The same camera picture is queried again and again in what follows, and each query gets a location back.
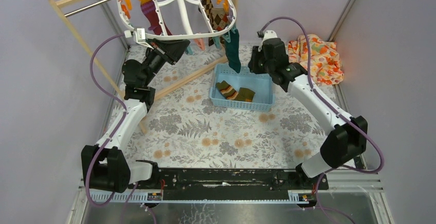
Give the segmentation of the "olive orange sock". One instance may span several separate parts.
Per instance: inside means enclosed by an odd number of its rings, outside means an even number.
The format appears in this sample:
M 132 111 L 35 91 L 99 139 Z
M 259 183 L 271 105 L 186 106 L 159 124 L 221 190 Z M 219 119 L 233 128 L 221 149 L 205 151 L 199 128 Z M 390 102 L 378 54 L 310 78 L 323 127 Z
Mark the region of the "olive orange sock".
M 235 90 L 226 81 L 218 82 L 215 86 L 221 95 L 230 101 L 252 102 L 256 94 L 253 90 L 244 87 Z

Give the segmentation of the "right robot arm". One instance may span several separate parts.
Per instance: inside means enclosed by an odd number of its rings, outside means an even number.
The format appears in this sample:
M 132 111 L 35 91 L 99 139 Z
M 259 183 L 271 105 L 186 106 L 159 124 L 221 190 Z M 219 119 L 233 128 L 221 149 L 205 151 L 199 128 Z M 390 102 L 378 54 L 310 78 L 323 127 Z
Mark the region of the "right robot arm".
M 283 41 L 267 39 L 254 46 L 248 63 L 250 72 L 268 74 L 273 82 L 296 98 L 317 120 L 326 139 L 320 151 L 296 167 L 295 182 L 308 189 L 315 177 L 336 169 L 366 151 L 364 133 L 368 123 L 362 116 L 353 117 L 335 105 L 316 86 L 309 82 L 307 70 L 299 63 L 290 63 Z

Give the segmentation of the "dark teal sock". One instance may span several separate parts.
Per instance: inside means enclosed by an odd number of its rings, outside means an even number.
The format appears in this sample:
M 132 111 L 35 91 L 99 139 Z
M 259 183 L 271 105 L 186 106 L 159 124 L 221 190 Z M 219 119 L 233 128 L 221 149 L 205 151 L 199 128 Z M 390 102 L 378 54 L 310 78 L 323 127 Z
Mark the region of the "dark teal sock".
M 240 73 L 242 67 L 239 57 L 239 42 L 240 35 L 236 27 L 233 27 L 224 35 L 225 55 L 228 59 L 229 67 L 236 73 Z

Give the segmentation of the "white plastic clip hanger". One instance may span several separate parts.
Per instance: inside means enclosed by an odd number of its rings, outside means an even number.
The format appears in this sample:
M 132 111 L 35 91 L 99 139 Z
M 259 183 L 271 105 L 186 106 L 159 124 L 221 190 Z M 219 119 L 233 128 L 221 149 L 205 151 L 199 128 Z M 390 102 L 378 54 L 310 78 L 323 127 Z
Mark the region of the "white plastic clip hanger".
M 133 8 L 131 0 L 116 0 L 118 13 L 127 30 L 144 28 L 148 40 L 194 40 L 224 39 L 233 27 L 236 27 L 237 11 L 232 0 L 212 0 L 214 8 L 224 8 L 228 13 L 229 25 L 221 30 L 213 30 L 205 14 L 201 0 L 153 0 L 156 6 L 159 23 L 162 28 L 161 35 L 155 35 L 148 28 L 134 25 L 130 12 Z

